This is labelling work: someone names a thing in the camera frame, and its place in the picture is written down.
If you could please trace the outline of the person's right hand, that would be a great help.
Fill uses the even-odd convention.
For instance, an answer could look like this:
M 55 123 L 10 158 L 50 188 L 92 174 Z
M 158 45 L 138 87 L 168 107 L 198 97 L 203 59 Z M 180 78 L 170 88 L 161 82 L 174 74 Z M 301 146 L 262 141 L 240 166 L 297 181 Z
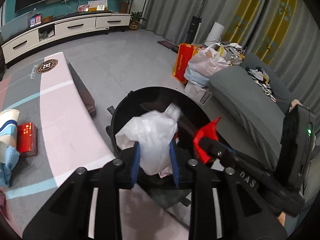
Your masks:
M 297 105 L 302 106 L 302 103 L 298 99 L 294 99 L 289 107 L 289 112 L 291 112 Z

